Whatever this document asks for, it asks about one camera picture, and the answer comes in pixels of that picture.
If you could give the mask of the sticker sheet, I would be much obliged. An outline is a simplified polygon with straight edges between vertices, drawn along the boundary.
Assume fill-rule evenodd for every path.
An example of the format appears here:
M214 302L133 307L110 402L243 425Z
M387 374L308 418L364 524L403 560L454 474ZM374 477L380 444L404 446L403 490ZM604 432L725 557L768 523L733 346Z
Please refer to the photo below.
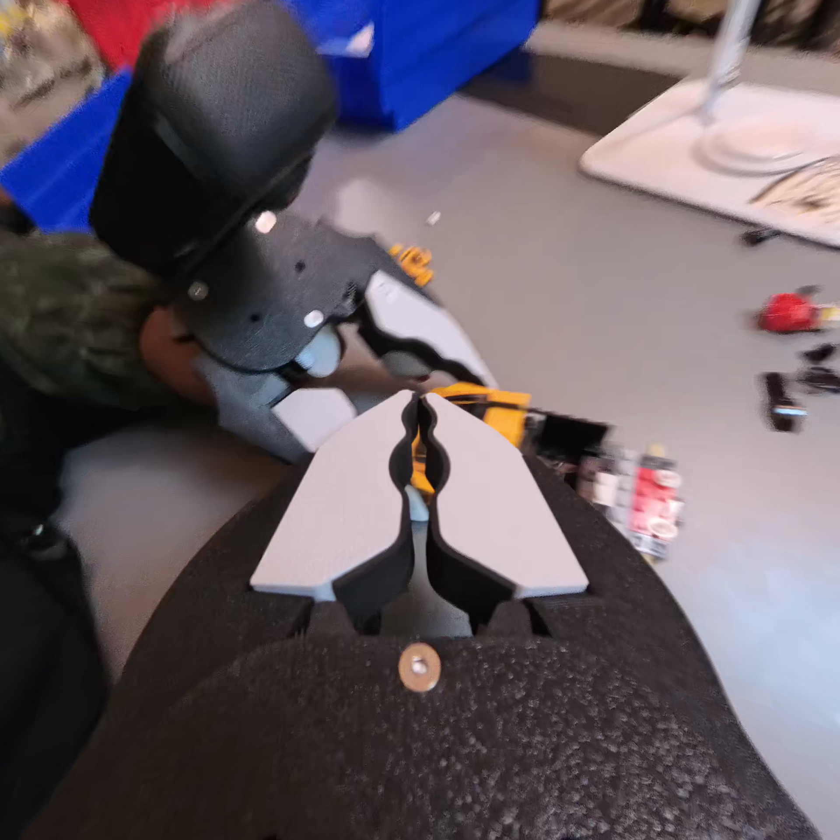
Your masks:
M776 214L833 223L839 215L839 156L806 164L767 185L749 204Z

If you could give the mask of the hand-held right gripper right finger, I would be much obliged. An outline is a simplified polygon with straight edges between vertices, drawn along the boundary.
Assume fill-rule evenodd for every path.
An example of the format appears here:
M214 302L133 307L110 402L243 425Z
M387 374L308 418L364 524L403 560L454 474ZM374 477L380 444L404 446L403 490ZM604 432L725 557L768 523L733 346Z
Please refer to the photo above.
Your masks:
M522 453L441 395L425 396L426 567L473 632L506 602L579 595L589 580Z

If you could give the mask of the black curved lego piece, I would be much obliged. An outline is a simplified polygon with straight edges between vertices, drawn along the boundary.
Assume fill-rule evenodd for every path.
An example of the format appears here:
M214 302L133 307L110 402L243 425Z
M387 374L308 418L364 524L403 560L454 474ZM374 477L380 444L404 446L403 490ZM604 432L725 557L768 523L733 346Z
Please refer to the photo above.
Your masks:
M764 372L760 376L765 394L764 416L769 428L783 434L798 434L807 411L789 393L782 373Z

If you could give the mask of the person's left forearm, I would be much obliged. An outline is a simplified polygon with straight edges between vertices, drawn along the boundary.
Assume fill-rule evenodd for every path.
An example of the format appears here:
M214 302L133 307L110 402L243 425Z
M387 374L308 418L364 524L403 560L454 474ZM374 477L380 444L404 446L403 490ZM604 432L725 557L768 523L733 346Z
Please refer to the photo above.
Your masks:
M48 396L141 411L174 393L140 334L161 283L87 234L1 233L2 358Z

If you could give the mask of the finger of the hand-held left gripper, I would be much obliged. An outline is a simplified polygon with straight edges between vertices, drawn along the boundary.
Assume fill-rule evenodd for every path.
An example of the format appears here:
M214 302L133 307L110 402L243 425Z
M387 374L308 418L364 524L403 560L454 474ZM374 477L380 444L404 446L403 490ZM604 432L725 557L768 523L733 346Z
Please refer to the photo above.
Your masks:
M331 436L358 416L349 397L332 387L300 388L281 399L270 411L306 455L316 453Z
M358 310L360 336L377 354L411 355L431 372L498 388L475 345L452 315L412 282L376 271Z

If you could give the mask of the pile of yellow lego bricks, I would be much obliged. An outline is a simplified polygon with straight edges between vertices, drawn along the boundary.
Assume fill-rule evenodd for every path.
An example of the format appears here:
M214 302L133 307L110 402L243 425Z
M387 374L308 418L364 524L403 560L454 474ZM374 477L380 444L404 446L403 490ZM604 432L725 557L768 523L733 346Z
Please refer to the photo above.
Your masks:
M417 286L426 287L433 280L433 257L429 249L396 244L389 249L389 254Z

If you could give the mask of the red lego minifigure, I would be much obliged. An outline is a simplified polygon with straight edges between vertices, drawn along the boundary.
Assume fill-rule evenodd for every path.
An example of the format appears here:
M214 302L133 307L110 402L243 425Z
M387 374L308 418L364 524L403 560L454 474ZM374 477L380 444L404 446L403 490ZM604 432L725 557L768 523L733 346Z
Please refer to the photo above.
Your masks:
M759 311L756 323L773 334L819 333L838 329L839 307L816 300L816 287L772 295Z

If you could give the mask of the blue plastic bin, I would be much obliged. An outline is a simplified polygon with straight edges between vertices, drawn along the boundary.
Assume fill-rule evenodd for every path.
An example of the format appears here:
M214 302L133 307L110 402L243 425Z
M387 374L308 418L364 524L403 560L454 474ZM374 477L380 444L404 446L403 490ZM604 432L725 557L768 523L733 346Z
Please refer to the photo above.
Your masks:
M404 130L528 39L534 1L286 1L328 60L339 120ZM2 194L46 232L88 214L132 68L115 70L55 127L2 163Z

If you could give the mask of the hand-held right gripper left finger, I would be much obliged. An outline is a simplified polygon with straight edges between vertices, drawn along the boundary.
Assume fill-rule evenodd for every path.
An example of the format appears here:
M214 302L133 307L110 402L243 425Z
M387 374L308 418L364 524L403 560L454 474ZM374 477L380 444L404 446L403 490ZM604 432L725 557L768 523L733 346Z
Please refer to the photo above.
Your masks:
M313 456L252 573L252 590L341 604L376 623L413 577L410 500L418 394L359 415Z

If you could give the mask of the yellow lego car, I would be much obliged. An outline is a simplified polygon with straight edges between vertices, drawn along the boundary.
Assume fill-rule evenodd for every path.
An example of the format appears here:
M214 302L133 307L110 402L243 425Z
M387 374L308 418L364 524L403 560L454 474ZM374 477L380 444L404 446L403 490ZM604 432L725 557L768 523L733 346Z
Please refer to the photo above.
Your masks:
M659 446L642 453L603 423L551 413L526 393L456 383L432 390L548 467L619 531L649 564L664 561L682 526L683 479Z

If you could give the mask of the person's left hand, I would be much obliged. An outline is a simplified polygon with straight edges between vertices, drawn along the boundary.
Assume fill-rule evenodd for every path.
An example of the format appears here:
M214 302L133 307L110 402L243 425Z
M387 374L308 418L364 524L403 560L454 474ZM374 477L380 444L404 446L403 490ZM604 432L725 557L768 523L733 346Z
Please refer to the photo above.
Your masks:
M168 307L155 307L143 323L139 349L147 369L178 396L196 404L214 404L214 393L197 368L201 346Z

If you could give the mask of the red plastic bin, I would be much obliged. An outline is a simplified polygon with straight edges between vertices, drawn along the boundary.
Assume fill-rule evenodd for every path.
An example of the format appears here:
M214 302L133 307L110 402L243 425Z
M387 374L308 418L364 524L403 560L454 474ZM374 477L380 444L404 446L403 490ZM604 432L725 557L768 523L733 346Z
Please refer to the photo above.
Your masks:
M214 1L65 1L112 70L133 68L145 36L171 14Z

